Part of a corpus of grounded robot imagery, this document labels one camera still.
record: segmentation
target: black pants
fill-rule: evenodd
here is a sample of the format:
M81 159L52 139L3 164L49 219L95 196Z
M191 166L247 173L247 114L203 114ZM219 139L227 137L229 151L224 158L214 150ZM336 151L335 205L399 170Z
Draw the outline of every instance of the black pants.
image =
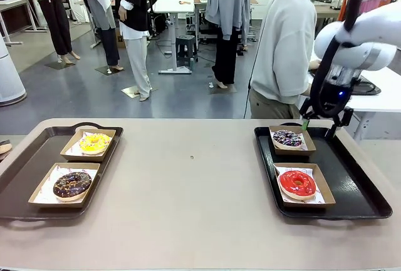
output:
M234 84L239 32L233 28L229 41L223 39L221 28L217 34L216 64L212 69L216 80L224 84Z
M39 0L44 18L48 23L51 40L58 55L65 55L71 47L70 24L64 9L63 0Z
M103 44L103 48L106 52L107 65L116 66L120 55L118 54L117 48L117 37L115 35L115 28L109 28L108 30L102 30L98 28L98 33Z

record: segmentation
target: yellow icing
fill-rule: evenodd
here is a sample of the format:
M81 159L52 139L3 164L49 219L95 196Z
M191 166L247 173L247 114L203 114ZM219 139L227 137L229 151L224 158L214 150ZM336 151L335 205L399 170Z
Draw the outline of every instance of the yellow icing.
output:
M110 138L103 133L95 133L94 135L88 135L81 139L80 147L83 151L97 151L102 150L110 144Z

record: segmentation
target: yellow frosted donut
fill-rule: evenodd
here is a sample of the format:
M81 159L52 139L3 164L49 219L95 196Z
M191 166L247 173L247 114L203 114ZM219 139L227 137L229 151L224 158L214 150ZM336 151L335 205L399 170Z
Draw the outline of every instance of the yellow frosted donut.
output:
M80 147L84 154L99 154L106 150L111 140L112 138L103 133L95 133L94 135L88 135L82 138L80 141Z

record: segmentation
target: white pants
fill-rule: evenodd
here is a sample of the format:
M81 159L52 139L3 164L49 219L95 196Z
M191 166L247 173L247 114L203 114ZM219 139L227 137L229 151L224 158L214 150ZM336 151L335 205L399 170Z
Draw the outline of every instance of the white pants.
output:
M146 37L140 39L124 39L130 58L133 77L137 82L141 98L148 98L152 86L146 70L147 41Z

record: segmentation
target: blue-gray epoxy floor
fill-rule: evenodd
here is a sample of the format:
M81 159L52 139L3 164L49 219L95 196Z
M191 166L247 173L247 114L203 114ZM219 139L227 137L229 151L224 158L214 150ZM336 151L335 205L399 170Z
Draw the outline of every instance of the blue-gray epoxy floor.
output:
M169 45L165 31L161 45ZM148 46L147 68L152 85L158 88L143 103L131 99L121 89L135 85L125 49L120 50L125 71L105 76L95 68L106 65L101 45L90 49L91 33L73 42L81 55L75 66L54 70L45 66L56 61L55 53L45 57L20 74L28 97L12 106L0 108L0 135L25 135L40 121L49 118L242 118L247 84L251 75L256 43L237 58L237 93L210 95L212 62L199 58L192 75L159 75L158 70L172 67L154 41ZM214 44L200 45L200 56L214 60ZM367 138L401 139L401 114L377 114ZM358 125L353 119L347 130L352 134Z

